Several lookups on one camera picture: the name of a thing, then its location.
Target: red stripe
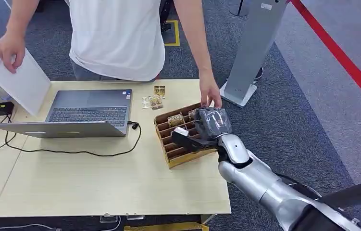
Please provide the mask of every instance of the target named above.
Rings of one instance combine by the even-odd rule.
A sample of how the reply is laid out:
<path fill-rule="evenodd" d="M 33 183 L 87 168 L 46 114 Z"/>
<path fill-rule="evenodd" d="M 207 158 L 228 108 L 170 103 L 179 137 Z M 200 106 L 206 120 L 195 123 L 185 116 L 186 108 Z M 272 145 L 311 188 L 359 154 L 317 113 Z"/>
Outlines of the red stripe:
<path fill-rule="evenodd" d="M 292 0 L 292 4 L 296 7 L 302 17 L 308 22 L 314 32 L 319 36 L 325 46 L 336 57 L 339 63 L 344 67 L 347 73 L 353 78 L 357 85 L 361 88 L 361 70 L 351 61 L 338 44 L 330 37 L 325 29 L 318 23 L 314 16 L 306 9 L 300 0 Z"/>

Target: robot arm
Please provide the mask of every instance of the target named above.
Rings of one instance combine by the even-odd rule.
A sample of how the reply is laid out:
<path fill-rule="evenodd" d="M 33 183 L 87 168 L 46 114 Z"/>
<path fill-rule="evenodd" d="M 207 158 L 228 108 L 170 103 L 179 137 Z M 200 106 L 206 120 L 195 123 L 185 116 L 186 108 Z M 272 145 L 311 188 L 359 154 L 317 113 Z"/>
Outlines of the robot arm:
<path fill-rule="evenodd" d="M 268 165 L 246 149 L 238 136 L 231 134 L 224 109 L 200 108 L 195 119 L 204 140 L 190 138 L 187 131 L 176 128 L 172 133 L 174 142 L 193 152 L 216 148 L 221 176 L 265 207 L 283 230 L 361 231 L 338 211 L 283 183 Z"/>

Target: metal pole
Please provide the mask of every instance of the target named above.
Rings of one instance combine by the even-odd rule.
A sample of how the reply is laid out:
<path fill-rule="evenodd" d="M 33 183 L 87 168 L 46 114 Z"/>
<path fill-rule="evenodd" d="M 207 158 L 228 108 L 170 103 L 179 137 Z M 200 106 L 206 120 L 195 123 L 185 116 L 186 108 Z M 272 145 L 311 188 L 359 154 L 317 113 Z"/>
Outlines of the metal pole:
<path fill-rule="evenodd" d="M 235 16 L 247 16 L 248 15 L 248 7 L 246 4 L 244 4 L 244 0 L 240 0 L 240 4 L 237 4 L 237 2 L 231 1 L 230 2 L 230 13 Z"/>

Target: floor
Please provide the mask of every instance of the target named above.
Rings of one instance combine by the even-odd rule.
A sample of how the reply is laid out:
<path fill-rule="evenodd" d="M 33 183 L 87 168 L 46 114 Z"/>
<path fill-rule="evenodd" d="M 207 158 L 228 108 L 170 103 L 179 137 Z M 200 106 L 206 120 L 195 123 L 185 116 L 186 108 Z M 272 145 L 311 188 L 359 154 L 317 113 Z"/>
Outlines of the floor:
<path fill-rule="evenodd" d="M 303 2 L 361 69 L 361 3 L 339 0 L 329 2 L 333 7 L 328 8 L 322 5 L 325 1 Z M 204 0 L 213 70 L 220 86 L 230 72 L 245 22 L 244 17 L 228 12 L 232 4 L 236 1 Z M 9 9 L 0 0 L 0 36 L 8 16 Z M 50 1 L 46 11 L 36 14 L 29 25 L 26 47 L 52 80 L 74 80 L 68 59 L 71 32 L 68 8 L 59 0 Z M 264 69 L 259 88 L 245 108 L 224 102 L 235 134 L 275 171 L 304 182 L 321 194 L 360 183 L 361 90 L 292 6 L 288 6 Z M 182 32 L 181 46 L 166 48 L 161 77 L 197 77 Z M 232 214 L 216 216 L 209 222 L 211 230 L 281 230 L 274 218 L 232 185 L 229 194 Z M 346 211 L 361 220 L 361 205 Z M 152 216 L 142 224 L 131 225 L 192 220 L 199 221 L 199 217 Z M 102 226 L 94 217 L 0 218 L 0 226 L 28 223 L 63 230 L 110 227 Z"/>

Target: white t-shirt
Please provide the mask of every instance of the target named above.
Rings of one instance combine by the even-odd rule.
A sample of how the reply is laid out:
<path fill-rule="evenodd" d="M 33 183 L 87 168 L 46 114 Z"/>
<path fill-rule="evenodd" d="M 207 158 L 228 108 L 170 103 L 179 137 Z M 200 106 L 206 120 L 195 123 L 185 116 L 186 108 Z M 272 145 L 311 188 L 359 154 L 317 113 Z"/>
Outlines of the white t-shirt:
<path fill-rule="evenodd" d="M 155 78 L 165 60 L 159 6 L 160 0 L 70 0 L 70 58 L 103 76 Z"/>

